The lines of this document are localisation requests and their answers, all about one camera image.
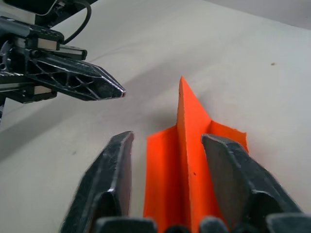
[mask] white table surface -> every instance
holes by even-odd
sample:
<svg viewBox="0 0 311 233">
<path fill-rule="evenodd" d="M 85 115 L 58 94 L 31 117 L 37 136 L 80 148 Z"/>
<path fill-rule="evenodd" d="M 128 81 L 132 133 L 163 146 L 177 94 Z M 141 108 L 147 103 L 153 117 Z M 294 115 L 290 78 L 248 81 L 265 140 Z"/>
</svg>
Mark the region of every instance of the white table surface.
<svg viewBox="0 0 311 233">
<path fill-rule="evenodd" d="M 141 216 L 146 136 L 175 123 L 181 75 L 214 120 L 248 132 L 250 155 L 311 211 L 310 31 L 202 0 L 100 0 L 92 9 L 71 45 L 87 49 L 127 96 L 7 102 L 0 232 L 57 232 L 84 171 L 127 130 L 136 133 L 131 216 Z M 55 29 L 68 36 L 84 15 Z"/>
</svg>

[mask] folded paper airplane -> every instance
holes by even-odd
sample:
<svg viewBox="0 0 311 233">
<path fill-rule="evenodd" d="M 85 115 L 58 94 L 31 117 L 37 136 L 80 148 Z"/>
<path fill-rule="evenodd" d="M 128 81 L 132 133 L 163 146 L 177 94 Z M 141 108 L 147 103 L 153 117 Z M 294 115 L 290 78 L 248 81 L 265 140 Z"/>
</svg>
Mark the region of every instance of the folded paper airplane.
<svg viewBox="0 0 311 233">
<path fill-rule="evenodd" d="M 204 133 L 227 137 L 248 151 L 246 133 L 212 120 L 181 77 L 176 125 L 147 139 L 143 215 L 156 221 L 159 233 L 173 225 L 198 233 L 204 217 L 222 218 L 201 143 Z"/>
</svg>

